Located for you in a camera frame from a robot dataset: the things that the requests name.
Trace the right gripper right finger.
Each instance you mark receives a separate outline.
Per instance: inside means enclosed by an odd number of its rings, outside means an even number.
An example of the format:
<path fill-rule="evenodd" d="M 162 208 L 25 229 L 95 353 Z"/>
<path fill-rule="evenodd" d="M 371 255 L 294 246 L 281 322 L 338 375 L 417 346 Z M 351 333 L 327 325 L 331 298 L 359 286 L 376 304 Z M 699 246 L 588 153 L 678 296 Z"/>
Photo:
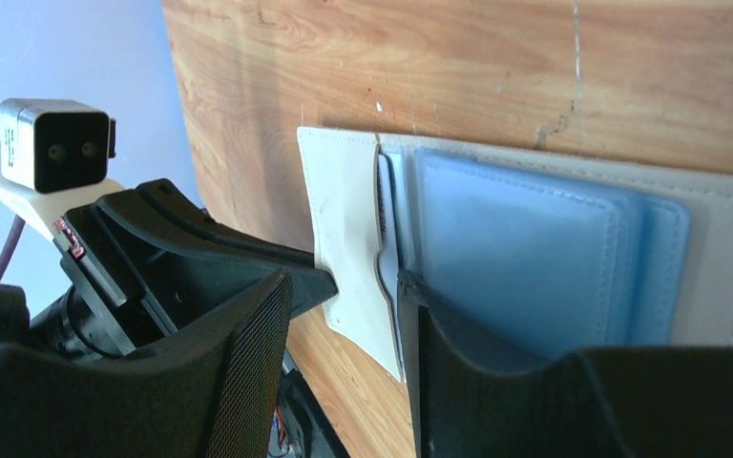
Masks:
<path fill-rule="evenodd" d="M 733 347 L 588 347 L 546 360 L 398 277 L 420 457 L 733 457 Z"/>

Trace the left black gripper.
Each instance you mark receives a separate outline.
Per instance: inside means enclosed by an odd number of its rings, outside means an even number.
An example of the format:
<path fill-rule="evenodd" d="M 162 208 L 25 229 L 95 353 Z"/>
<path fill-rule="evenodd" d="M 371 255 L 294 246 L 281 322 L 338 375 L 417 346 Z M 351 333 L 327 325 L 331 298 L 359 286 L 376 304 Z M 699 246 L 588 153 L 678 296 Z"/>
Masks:
<path fill-rule="evenodd" d="M 338 291 L 312 254 L 231 229 L 170 180 L 148 181 L 68 211 L 52 225 L 72 286 L 34 319 L 24 292 L 0 285 L 0 362 L 73 364 L 177 355 L 187 324 L 279 269 L 295 318 Z"/>

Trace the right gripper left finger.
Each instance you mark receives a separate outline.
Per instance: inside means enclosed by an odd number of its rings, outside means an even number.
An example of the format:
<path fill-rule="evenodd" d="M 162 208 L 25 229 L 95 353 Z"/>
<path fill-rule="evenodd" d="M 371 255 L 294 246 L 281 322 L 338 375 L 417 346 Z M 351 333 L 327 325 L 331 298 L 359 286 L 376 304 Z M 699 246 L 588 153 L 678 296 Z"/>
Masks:
<path fill-rule="evenodd" d="M 279 270 L 174 335 L 75 364 L 0 285 L 0 457 L 263 457 L 293 297 Z"/>

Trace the beige card holder wallet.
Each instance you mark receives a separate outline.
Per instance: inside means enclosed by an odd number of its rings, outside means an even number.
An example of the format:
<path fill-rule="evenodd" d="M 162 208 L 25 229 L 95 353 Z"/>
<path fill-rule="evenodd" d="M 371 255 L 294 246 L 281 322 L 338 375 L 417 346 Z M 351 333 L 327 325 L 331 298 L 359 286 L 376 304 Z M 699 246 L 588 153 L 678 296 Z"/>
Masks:
<path fill-rule="evenodd" d="M 733 176 L 414 135 L 297 131 L 330 329 L 404 379 L 397 275 L 513 343 L 733 345 Z"/>

